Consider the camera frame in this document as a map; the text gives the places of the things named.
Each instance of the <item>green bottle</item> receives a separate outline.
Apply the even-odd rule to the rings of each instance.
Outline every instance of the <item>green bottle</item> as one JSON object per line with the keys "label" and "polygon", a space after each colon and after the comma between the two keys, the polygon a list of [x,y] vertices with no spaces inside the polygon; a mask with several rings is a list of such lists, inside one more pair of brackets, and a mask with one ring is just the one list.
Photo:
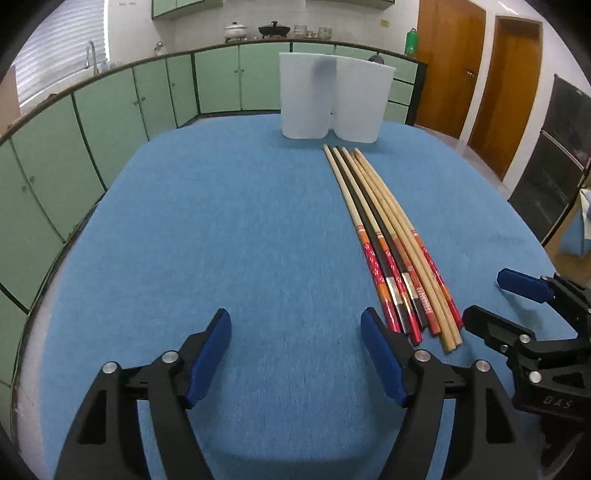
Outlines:
{"label": "green bottle", "polygon": [[404,54],[408,55],[409,57],[414,57],[418,48],[418,33],[417,29],[413,28],[410,32],[407,33],[407,42],[406,46],[404,47]]}

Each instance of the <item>cooking pot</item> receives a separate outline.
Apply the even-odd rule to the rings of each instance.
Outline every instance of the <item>cooking pot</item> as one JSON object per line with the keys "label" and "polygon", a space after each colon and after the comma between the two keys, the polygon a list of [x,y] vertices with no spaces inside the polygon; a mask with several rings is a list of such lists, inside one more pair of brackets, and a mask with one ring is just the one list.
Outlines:
{"label": "cooking pot", "polygon": [[236,22],[232,22],[232,25],[228,25],[224,30],[224,38],[226,41],[237,40],[244,37],[246,37],[246,27]]}
{"label": "cooking pot", "polygon": [[263,27],[259,27],[259,32],[263,38],[265,37],[286,37],[287,34],[290,32],[290,27],[285,27],[283,25],[277,25],[277,21],[270,23],[269,25],[265,25]]}

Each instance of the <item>white wall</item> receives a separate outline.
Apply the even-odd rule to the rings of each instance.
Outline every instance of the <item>white wall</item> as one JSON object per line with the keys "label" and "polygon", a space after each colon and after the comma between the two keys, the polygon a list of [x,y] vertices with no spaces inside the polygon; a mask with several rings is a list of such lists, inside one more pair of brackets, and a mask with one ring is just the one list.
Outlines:
{"label": "white wall", "polygon": [[472,98],[472,103],[470,104],[464,129],[460,136],[460,139],[464,142],[467,142],[470,138],[470,133],[476,122],[478,108],[482,101],[482,95],[484,94],[486,77],[491,64],[496,16],[501,15],[506,17],[529,18],[538,20],[542,22],[543,25],[542,65],[540,79],[538,81],[538,90],[531,110],[530,120],[528,121],[523,137],[521,138],[521,143],[519,144],[513,162],[503,179],[503,183],[509,191],[513,192],[531,158],[535,144],[540,136],[540,130],[544,124],[546,112],[548,111],[548,104],[550,103],[552,85],[554,84],[554,74],[559,75],[588,95],[591,95],[591,86],[585,78],[579,64],[556,31],[539,13],[530,7],[525,0],[502,0],[502,2],[497,0],[471,1],[486,10],[486,27],[482,61],[480,63],[474,96]]}
{"label": "white wall", "polygon": [[154,55],[162,40],[168,51],[174,44],[174,25],[152,21],[152,0],[109,0],[108,37],[110,61],[129,63]]}
{"label": "white wall", "polygon": [[[398,0],[386,11],[319,0],[225,0],[221,8],[176,20],[151,19],[151,0],[109,0],[108,37],[111,60],[127,63],[154,55],[159,40],[168,52],[194,50],[223,43],[232,22],[258,35],[258,27],[277,20],[292,28],[332,27],[333,39],[404,51],[406,33],[416,28],[419,0]],[[389,22],[380,26],[380,20]]]}

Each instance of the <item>wooden door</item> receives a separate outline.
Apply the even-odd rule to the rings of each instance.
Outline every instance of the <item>wooden door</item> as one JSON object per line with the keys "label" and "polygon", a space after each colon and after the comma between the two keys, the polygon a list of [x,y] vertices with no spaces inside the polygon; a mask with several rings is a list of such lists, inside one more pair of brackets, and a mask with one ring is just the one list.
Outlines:
{"label": "wooden door", "polygon": [[459,138],[484,45],[486,12],[469,0],[421,0],[417,59],[427,63],[418,125]]}
{"label": "wooden door", "polygon": [[468,144],[503,179],[521,142],[538,89],[542,29],[498,17],[491,67]]}

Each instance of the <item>blue table cover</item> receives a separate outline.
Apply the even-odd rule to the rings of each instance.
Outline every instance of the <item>blue table cover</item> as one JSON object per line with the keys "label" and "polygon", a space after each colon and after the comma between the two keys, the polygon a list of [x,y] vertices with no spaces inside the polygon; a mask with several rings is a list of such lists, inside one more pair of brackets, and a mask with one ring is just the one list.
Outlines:
{"label": "blue table cover", "polygon": [[[99,368],[151,362],[208,324],[232,318],[208,396],[189,411],[217,480],[378,477],[404,410],[384,395],[359,333],[378,299],[322,144],[289,140],[278,115],[198,122],[141,147],[67,260],[41,372],[41,429],[51,473]],[[536,331],[574,336],[547,305],[501,291],[505,267],[554,268],[510,205],[453,150],[386,122],[360,146],[427,244],[460,311],[478,304]],[[465,331],[444,362],[488,360],[509,394],[504,357]],[[142,438],[164,479],[150,416]],[[540,454],[537,419],[519,414]],[[443,471],[453,420],[446,401],[429,478]]]}

